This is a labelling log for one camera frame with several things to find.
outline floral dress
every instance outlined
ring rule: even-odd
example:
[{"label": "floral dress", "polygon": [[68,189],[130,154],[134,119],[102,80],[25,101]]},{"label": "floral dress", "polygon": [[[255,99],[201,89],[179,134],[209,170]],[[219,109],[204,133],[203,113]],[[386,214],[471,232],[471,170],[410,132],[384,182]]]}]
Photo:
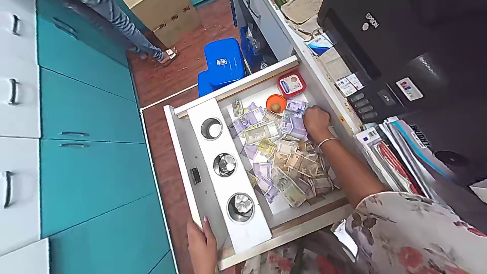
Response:
[{"label": "floral dress", "polygon": [[422,196],[368,196],[345,228],[355,263],[320,230],[247,260],[242,274],[487,274],[487,236]]},{"label": "floral dress", "polygon": [[384,192],[366,197],[346,228],[364,273],[487,273],[487,236],[422,196]]}]

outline red plastic container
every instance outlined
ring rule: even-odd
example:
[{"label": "red plastic container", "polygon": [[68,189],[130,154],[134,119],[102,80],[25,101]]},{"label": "red plastic container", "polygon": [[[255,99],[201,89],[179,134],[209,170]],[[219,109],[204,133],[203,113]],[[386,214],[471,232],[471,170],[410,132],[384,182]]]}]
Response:
[{"label": "red plastic container", "polygon": [[281,90],[282,96],[286,99],[291,98],[303,92],[306,89],[306,83],[297,71],[293,71],[278,79],[278,86]]}]

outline hand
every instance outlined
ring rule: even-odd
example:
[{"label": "hand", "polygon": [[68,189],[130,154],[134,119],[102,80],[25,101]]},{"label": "hand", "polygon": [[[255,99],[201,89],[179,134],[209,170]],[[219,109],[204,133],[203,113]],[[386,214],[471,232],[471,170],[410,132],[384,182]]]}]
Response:
[{"label": "hand", "polygon": [[311,136],[311,139],[316,143],[334,137],[328,130],[328,126],[330,125],[330,115],[321,110],[318,106],[315,105],[308,108],[304,114],[303,120],[304,127]]},{"label": "hand", "polygon": [[216,238],[211,231],[208,218],[203,218],[203,231],[189,220],[187,223],[188,249],[195,274],[215,274]]}]

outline floral sleeve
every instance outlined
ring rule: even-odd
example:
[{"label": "floral sleeve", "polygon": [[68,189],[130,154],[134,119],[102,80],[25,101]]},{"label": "floral sleeve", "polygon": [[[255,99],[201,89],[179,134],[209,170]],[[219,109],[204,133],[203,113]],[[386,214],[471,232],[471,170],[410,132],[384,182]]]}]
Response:
[{"label": "floral sleeve", "polygon": [[364,273],[487,273],[487,236],[422,196],[371,195],[357,205],[346,227]]}]

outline cash drawer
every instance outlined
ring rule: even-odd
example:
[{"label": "cash drawer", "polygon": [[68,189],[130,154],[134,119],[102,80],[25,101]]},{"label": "cash drawer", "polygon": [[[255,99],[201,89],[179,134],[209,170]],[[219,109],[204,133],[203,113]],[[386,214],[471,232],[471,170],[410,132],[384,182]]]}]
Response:
[{"label": "cash drawer", "polygon": [[[313,205],[302,204],[297,208],[289,207],[277,213],[273,213],[265,197],[256,191],[257,201],[255,202],[262,209],[272,237],[237,253],[233,248],[230,240],[231,233],[229,233],[225,225],[224,218],[224,214],[228,214],[228,212],[222,213],[217,200],[217,194],[210,178],[210,173],[215,171],[209,169],[205,163],[205,148],[202,149],[200,147],[198,138],[201,141],[201,137],[196,136],[199,132],[193,130],[190,118],[194,112],[191,109],[197,109],[198,106],[202,105],[213,106],[213,108],[218,107],[219,110],[211,109],[208,110],[208,113],[216,111],[218,112],[217,116],[220,116],[219,112],[221,112],[224,119],[222,124],[228,125],[233,119],[232,102],[238,99],[244,106],[249,105],[251,102],[255,102],[258,106],[265,106],[265,101],[270,95],[280,93],[277,87],[278,77],[290,71],[299,71],[307,84],[306,90],[298,95],[297,99],[317,104],[328,111],[332,117],[331,123],[337,136],[349,150],[356,152],[357,149],[353,142],[350,127],[343,117],[337,114],[336,106],[331,103],[332,101],[328,98],[323,87],[313,79],[305,66],[300,65],[300,61],[296,56],[291,56],[181,107],[173,108],[170,105],[164,107],[192,218],[199,226],[201,226],[204,216],[209,218],[212,230],[217,238],[219,251],[218,267],[220,270],[343,220],[352,211],[352,206],[350,206],[345,194],[340,190],[327,194],[324,200]],[[217,102],[217,104],[208,104],[209,101]],[[241,140],[236,138],[233,142],[235,149],[240,151],[243,146]],[[245,157],[241,157],[242,164],[246,170],[249,170],[251,163],[248,159],[245,159]],[[236,176],[246,177],[245,173],[243,175],[239,173]]]}]

